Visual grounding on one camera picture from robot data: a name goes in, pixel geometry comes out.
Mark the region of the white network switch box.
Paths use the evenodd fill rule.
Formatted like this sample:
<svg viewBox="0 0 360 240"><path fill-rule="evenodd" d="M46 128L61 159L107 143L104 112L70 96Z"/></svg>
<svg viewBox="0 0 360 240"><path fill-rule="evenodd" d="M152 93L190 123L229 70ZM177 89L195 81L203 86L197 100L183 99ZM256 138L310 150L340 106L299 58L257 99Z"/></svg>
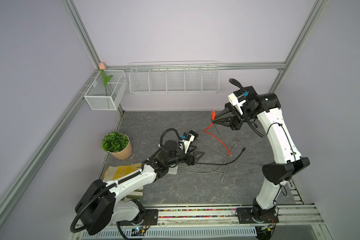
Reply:
<svg viewBox="0 0 360 240"><path fill-rule="evenodd" d="M173 168L169 168L169 170L168 170L169 175L176 175L177 172L178 172L178 166L175 166Z"/></svg>

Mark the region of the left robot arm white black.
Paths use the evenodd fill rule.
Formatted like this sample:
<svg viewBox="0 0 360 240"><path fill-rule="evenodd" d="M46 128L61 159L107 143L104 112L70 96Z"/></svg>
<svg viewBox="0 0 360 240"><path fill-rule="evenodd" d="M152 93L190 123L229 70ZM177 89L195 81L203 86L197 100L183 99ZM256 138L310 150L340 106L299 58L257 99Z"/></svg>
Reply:
<svg viewBox="0 0 360 240"><path fill-rule="evenodd" d="M145 208L137 200L128 201L126 207L120 201L135 190L161 179L178 164L195 165L204 154L197 151L196 146L188 151L185 145L166 141L131 174L108 182L101 179L93 181L75 207L76 216L70 231L78 233L86 230L90 235L95 235L111 220L142 220Z"/></svg>

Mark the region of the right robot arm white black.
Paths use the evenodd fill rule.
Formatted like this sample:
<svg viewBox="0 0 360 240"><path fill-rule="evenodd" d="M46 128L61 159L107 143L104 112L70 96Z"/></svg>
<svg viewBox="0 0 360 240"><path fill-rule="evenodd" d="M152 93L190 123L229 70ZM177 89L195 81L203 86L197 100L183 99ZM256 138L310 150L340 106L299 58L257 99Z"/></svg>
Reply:
<svg viewBox="0 0 360 240"><path fill-rule="evenodd" d="M262 167L264 182L250 210L238 209L255 223L278 222L276 200L293 175L310 165L309 158L302 157L286 127L281 104L274 93L259 95L252 86L243 87L234 79L230 82L238 87L228 96L229 102L213 119L213 124L238 131L243 123L261 138L266 137L274 154L274 162Z"/></svg>

